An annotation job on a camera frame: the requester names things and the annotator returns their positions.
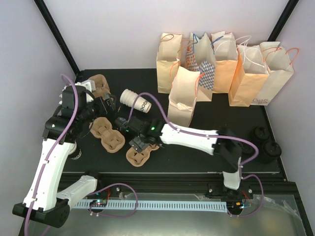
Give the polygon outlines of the Cream Bear paper bag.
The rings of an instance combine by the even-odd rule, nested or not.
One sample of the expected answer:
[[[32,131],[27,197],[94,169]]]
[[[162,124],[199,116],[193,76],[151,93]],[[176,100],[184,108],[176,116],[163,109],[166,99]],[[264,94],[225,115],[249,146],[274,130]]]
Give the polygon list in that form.
[[[188,127],[197,101],[198,83],[203,74],[179,67],[169,94],[167,118],[171,123]]]

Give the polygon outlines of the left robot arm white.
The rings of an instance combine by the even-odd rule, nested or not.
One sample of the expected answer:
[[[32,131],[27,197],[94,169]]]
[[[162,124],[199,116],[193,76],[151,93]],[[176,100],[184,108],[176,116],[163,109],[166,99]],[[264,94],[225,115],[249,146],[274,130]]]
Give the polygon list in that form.
[[[25,222],[36,221],[60,228],[70,210],[85,196],[101,196],[106,189],[103,181],[83,175],[65,190],[58,192],[65,162],[80,156],[76,140],[87,122],[110,117],[115,111],[115,97],[106,82],[91,79],[74,86],[66,86],[61,104],[45,123],[41,158],[32,185],[21,203],[14,205],[12,213]]]

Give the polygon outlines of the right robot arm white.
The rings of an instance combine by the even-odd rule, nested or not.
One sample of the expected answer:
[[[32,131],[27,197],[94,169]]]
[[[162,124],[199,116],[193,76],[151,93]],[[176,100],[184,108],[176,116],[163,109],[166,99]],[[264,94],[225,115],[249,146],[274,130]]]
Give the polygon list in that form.
[[[137,152],[148,145],[180,145],[203,151],[209,155],[221,156],[233,169],[223,170],[224,193],[229,198],[236,198],[241,192],[241,155],[242,145],[236,137],[230,137],[217,130],[198,130],[174,123],[168,124],[160,119],[150,122],[137,117],[129,120],[118,117],[116,128],[123,134],[133,136],[130,146]]]

